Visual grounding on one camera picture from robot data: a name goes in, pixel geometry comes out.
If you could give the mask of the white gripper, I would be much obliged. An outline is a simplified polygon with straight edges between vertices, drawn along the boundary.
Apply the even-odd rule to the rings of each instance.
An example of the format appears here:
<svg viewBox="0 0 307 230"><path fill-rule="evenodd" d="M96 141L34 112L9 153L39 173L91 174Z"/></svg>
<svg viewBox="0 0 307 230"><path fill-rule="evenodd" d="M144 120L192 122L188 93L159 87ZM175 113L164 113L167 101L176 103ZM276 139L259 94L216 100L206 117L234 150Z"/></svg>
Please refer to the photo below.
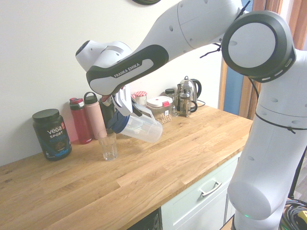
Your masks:
<svg viewBox="0 0 307 230"><path fill-rule="evenodd" d="M123 115L128 116L132 112L140 117L141 111L136 107L136 103L131 101L130 85L125 85L117 93L112 95L115 108Z"/></svg>

